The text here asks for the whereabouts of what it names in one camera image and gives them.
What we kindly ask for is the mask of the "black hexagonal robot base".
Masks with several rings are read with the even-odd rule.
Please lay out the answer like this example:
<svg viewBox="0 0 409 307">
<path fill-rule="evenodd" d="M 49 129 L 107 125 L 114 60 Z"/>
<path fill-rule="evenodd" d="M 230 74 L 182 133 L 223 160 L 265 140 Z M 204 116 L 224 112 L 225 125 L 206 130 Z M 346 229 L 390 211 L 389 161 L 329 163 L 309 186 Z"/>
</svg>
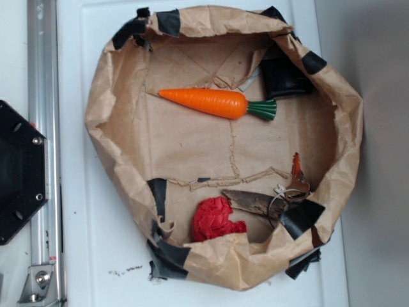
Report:
<svg viewBox="0 0 409 307">
<path fill-rule="evenodd" d="M 47 201 L 46 138 L 1 101 L 1 245 L 7 245 Z"/>
</svg>

